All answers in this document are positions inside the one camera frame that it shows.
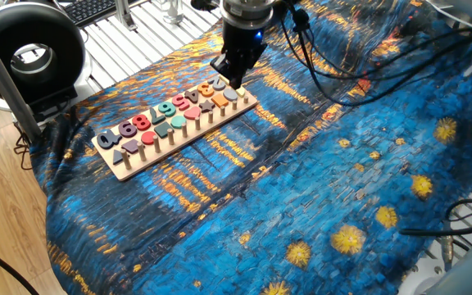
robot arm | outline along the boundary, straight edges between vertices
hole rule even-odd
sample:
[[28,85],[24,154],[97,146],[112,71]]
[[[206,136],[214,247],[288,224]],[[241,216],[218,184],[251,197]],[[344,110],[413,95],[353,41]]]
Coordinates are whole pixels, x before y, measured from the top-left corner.
[[211,66],[239,89],[247,70],[254,67],[267,48],[264,28],[278,0],[221,0],[224,45]]

wooden puzzle board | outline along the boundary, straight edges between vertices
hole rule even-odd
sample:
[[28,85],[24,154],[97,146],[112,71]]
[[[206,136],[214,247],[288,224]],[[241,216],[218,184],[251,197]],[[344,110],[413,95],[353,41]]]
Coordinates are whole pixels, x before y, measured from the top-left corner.
[[[213,77],[213,78],[210,78],[209,81],[211,81],[213,79],[216,80],[215,84],[217,83],[218,85],[221,84],[221,81],[228,82],[227,79],[223,76],[220,76],[219,79],[217,78],[217,76]],[[188,89],[188,91],[193,92],[194,90],[198,89],[198,86],[199,85],[194,86],[194,87]],[[214,90],[212,83],[210,83],[209,88],[211,90]],[[135,139],[138,142],[142,142],[143,134],[145,134],[147,132],[156,133],[155,128],[157,128],[159,125],[163,125],[165,123],[170,125],[172,119],[175,118],[176,116],[183,116],[184,117],[185,112],[190,111],[194,107],[198,107],[201,103],[205,102],[206,100],[208,100],[209,102],[212,102],[212,98],[216,98],[216,97],[219,98],[220,95],[224,95],[223,92],[226,89],[229,89],[230,92],[232,92],[232,94],[234,95],[235,91],[232,88],[230,88],[230,86],[228,86],[228,84],[225,84],[225,87],[224,87],[223,90],[214,90],[214,93],[209,97],[204,97],[202,95],[202,93],[198,93],[196,103],[193,103],[192,101],[187,100],[189,102],[189,107],[188,108],[180,110],[179,107],[175,107],[175,114],[174,115],[166,116],[165,119],[162,122],[157,123],[157,124],[151,124],[150,127],[148,129],[145,129],[145,130],[140,130],[139,128],[134,127],[133,118],[136,118],[136,116],[134,116],[132,118],[129,118],[128,120],[126,120],[132,125],[129,128],[136,129],[137,130],[136,134],[132,137],[129,137],[129,138],[126,138],[125,136],[122,136],[120,138],[119,142],[114,143],[111,148],[105,149],[105,148],[102,148],[100,146],[100,144],[98,144],[98,136],[102,136],[103,134],[108,132],[108,130],[104,130],[104,131],[102,131],[102,133],[100,133],[97,136],[95,136],[94,138],[92,138],[92,143],[94,144],[94,147],[98,150],[99,154],[102,156],[103,160],[105,160],[106,164],[111,168],[112,172],[114,172],[114,175],[117,177],[117,179],[119,181],[126,180],[130,176],[135,175],[139,171],[144,170],[145,168],[151,166],[152,164],[158,162],[159,160],[168,157],[169,155],[171,155],[174,152],[177,152],[178,150],[180,150],[186,144],[191,143],[196,138],[199,138],[200,136],[204,135],[205,133],[207,133],[207,132],[209,132],[213,129],[218,128],[222,124],[232,120],[236,116],[244,113],[246,110],[254,107],[257,104],[257,100],[256,100],[255,97],[253,97],[244,88],[240,88],[240,89],[238,89],[236,99],[234,100],[236,102],[236,109],[235,110],[233,109],[232,101],[228,101],[228,105],[225,106],[225,116],[221,116],[220,115],[221,108],[217,104],[215,104],[214,108],[212,109],[212,113],[213,113],[212,114],[212,123],[209,123],[209,114],[208,114],[208,112],[201,112],[200,116],[199,116],[200,130],[196,130],[195,120],[185,119],[186,128],[187,128],[187,137],[186,138],[183,136],[182,129],[177,129],[177,128],[173,127],[172,128],[174,130],[173,137],[174,137],[174,142],[175,142],[174,145],[170,145],[169,136],[166,136],[164,138],[162,138],[161,136],[158,136],[158,141],[159,141],[159,145],[160,145],[160,149],[161,149],[160,152],[156,152],[155,144],[144,144],[143,145],[144,146],[144,151],[145,151],[146,161],[141,160],[141,155],[139,154],[139,152],[134,152],[134,153],[127,152],[128,157],[129,157],[129,163],[131,165],[130,169],[126,168],[125,163],[123,161],[120,161],[117,164],[114,164],[114,156],[115,156],[114,151],[120,151],[122,149],[122,145],[124,145],[127,142],[130,142],[132,139]],[[187,93],[187,91],[179,93],[178,95],[174,96],[173,98],[178,97],[180,94],[182,96],[185,96],[186,93]],[[170,99],[166,100],[165,102],[172,104],[173,103],[173,98],[170,98]],[[157,117],[164,116],[165,114],[162,113],[158,108],[159,108],[159,106],[161,106],[165,102],[162,102],[162,103],[160,103],[159,105],[157,105],[155,107],[151,107],[151,108],[147,109],[146,111],[144,111],[140,115],[145,115],[148,118],[149,121],[152,121],[151,109],[153,109],[155,111],[155,113],[157,114]],[[110,129],[110,131],[114,135],[120,135],[120,126],[125,125],[126,121],[118,124],[115,127],[112,127]]]

blue patterned fabric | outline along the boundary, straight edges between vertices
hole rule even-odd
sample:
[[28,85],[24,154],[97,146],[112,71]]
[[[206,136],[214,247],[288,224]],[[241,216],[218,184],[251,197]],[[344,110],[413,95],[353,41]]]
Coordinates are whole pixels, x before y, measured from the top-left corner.
[[[319,48],[351,70],[448,31],[417,1],[300,5]],[[351,109],[318,93],[273,26],[244,84],[259,105],[119,182],[90,139],[215,74],[208,63],[220,29],[80,103],[33,144],[61,286],[69,294],[395,294],[428,242],[397,229],[438,229],[448,204],[472,188],[472,76],[460,75],[469,61],[452,65],[472,45],[420,74],[429,78]],[[321,81],[349,101],[393,83]]]

colorful wooden piece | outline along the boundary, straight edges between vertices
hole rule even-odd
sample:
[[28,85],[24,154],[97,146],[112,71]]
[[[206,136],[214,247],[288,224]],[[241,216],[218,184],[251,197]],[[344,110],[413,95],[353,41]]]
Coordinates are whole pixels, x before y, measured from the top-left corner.
[[160,105],[157,107],[157,110],[160,111],[160,113],[164,114],[166,117],[173,116],[176,113],[176,108],[170,102],[160,103]]
[[209,98],[214,94],[214,89],[209,86],[208,82],[199,84],[197,90],[206,98]]
[[205,102],[200,103],[200,108],[202,109],[202,112],[212,111],[214,110],[214,103],[207,99]]
[[236,94],[242,98],[245,95],[245,89],[243,87],[236,89]]
[[172,104],[178,107],[180,111],[185,111],[190,107],[190,102],[183,95],[178,94],[172,98]]
[[134,116],[134,118],[132,118],[132,124],[136,126],[139,131],[144,131],[151,127],[151,122],[144,114]]
[[115,135],[112,130],[108,129],[107,131],[98,134],[96,140],[101,148],[109,149],[112,148],[113,145],[120,143],[121,135]]
[[138,133],[138,130],[136,129],[136,127],[132,126],[132,124],[130,124],[130,122],[128,122],[128,121],[120,123],[120,126],[118,127],[118,130],[120,131],[120,134],[124,138],[131,138],[131,137],[135,136],[136,133]]
[[118,150],[114,150],[114,155],[112,158],[112,164],[118,165],[123,161],[123,157],[121,156],[121,152]]
[[229,79],[225,78],[223,75],[218,75],[218,78],[220,78],[220,80],[222,80],[225,84],[230,84]]
[[174,129],[181,129],[182,124],[187,124],[187,120],[185,120],[185,118],[183,116],[175,116],[170,121],[170,125]]
[[191,108],[190,110],[187,110],[185,113],[184,113],[184,116],[185,118],[189,119],[189,120],[194,120],[196,119],[197,117],[200,116],[200,114],[202,113],[202,109],[199,108],[199,107],[193,107]]
[[212,84],[212,88],[215,90],[215,91],[221,91],[223,89],[225,89],[225,82],[220,80],[220,78],[216,79],[214,81],[214,83]]
[[154,140],[152,140],[152,138],[154,137],[154,135],[156,135],[154,132],[152,131],[147,131],[145,132],[142,136],[141,136],[141,142],[144,143],[144,144],[147,144],[147,145],[151,145],[154,143]]
[[[223,80],[220,80],[220,78],[216,77],[215,79],[209,79],[211,80],[212,84],[216,82],[221,85],[225,85],[225,82]],[[184,89],[188,90],[190,93],[193,93],[194,90],[197,90],[198,85],[193,86],[190,89]],[[207,132],[212,131],[215,128],[220,127],[222,124],[226,123],[229,120],[232,120],[235,116],[238,116],[242,113],[244,113],[246,110],[249,110],[251,107],[255,106],[257,104],[256,99],[246,91],[245,95],[243,98],[241,98],[242,102],[237,103],[237,109],[233,110],[232,109],[232,103],[230,103],[223,95],[223,90],[220,91],[215,91],[215,93],[208,98],[208,100],[211,103],[214,103],[215,99],[214,97],[219,96],[221,98],[221,103],[220,103],[220,110],[213,110],[212,114],[210,115],[209,113],[203,115],[202,114],[202,109],[199,107],[200,102],[204,102],[207,98],[203,98],[203,96],[199,96],[200,93],[198,92],[197,94],[197,104],[191,106],[191,101],[188,98],[185,98],[184,95],[176,95],[176,96],[170,96],[165,102],[171,103],[173,107],[175,107],[175,114],[172,117],[169,117],[170,119],[167,120],[165,113],[161,113],[158,111],[159,104],[155,105],[153,107],[148,107],[146,111],[140,112],[138,114],[135,114],[136,116],[133,116],[131,118],[125,118],[128,119],[128,122],[130,122],[131,125],[128,125],[125,123],[124,126],[122,126],[124,129],[127,127],[130,127],[131,129],[138,130],[136,135],[133,136],[132,138],[127,138],[124,140],[124,136],[120,135],[120,125],[116,125],[111,128],[111,133],[108,133],[106,130],[103,131],[104,133],[104,138],[108,138],[108,134],[111,135],[112,140],[116,141],[116,144],[118,144],[118,147],[116,148],[117,151],[115,152],[114,149],[114,143],[112,144],[111,148],[105,149],[102,146],[98,144],[98,137],[94,137],[92,139],[94,147],[98,150],[98,152],[102,155],[103,159],[105,162],[108,164],[108,166],[112,169],[114,172],[115,176],[119,180],[126,180],[132,175],[134,175],[137,172],[144,171],[149,167],[150,165],[153,165],[154,163],[165,159],[168,157],[171,153],[179,151],[181,148],[185,147],[187,144],[190,144],[195,140],[196,138],[201,137]],[[190,120],[197,120],[198,124],[198,129],[196,129],[196,121],[194,121],[193,124],[189,123],[189,119],[187,119],[184,115],[185,112],[193,109],[193,111],[188,112],[189,117],[191,118]],[[163,111],[168,112],[167,110],[170,109],[169,107],[166,107],[163,109]],[[140,130],[144,129],[144,127],[147,127],[148,124],[143,124],[141,123],[144,121],[144,117],[141,116],[144,115],[147,117],[147,120],[151,124],[148,129],[145,130]],[[152,120],[158,119],[158,116],[161,117],[161,121],[156,121],[157,125],[152,123]],[[165,136],[168,138],[162,139],[158,133],[155,132],[155,128],[158,127],[159,125],[164,125],[165,127],[161,127],[159,129],[162,129],[163,133],[161,136]],[[169,126],[170,128],[174,128],[174,131],[172,133],[172,139],[174,139],[174,144],[171,145],[172,140],[170,139],[169,136]],[[181,129],[181,134],[177,134],[176,130]],[[136,143],[136,148],[138,149],[137,152],[135,152],[135,147],[132,147],[127,143],[131,140],[135,139],[137,142]],[[102,143],[105,147],[110,146],[110,139],[107,139],[106,142]],[[125,149],[125,155],[129,159],[129,167],[127,167],[124,163],[123,156],[121,156],[121,152],[119,147],[121,147],[123,144],[127,143],[123,148],[129,149],[127,151]]]
[[199,92],[197,89],[194,89],[193,91],[185,91],[185,98],[187,98],[190,102],[192,103],[197,103],[197,99],[199,97]]
[[169,123],[167,122],[163,122],[163,124],[154,127],[154,131],[156,131],[156,134],[158,134],[160,138],[167,137],[168,129],[172,129],[172,127],[170,127]]
[[156,110],[154,110],[153,108],[150,109],[150,112],[151,112],[152,123],[154,125],[160,124],[161,122],[165,120],[165,116],[157,116]]
[[129,153],[135,154],[136,152],[138,152],[138,143],[139,143],[138,140],[131,139],[130,141],[123,143],[121,147],[124,148],[124,150],[126,150]]
[[234,91],[234,89],[231,88],[226,88],[223,91],[223,96],[227,98],[227,100],[229,100],[230,102],[233,102],[238,99],[238,94],[236,93],[236,91]]
[[212,98],[212,102],[214,104],[216,104],[218,107],[221,107],[221,106],[226,106],[227,107],[229,105],[229,101],[223,96],[222,93],[216,94]]

wooden floor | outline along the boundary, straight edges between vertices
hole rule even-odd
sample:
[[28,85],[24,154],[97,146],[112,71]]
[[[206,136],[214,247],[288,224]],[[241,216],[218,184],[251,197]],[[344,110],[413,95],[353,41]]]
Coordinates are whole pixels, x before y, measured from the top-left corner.
[[[19,134],[10,113],[0,111],[0,257],[20,272],[39,294],[65,294],[47,255],[45,208],[47,199],[31,170],[20,168],[12,149]],[[30,166],[28,155],[25,165]],[[0,268],[0,295],[28,292]]]

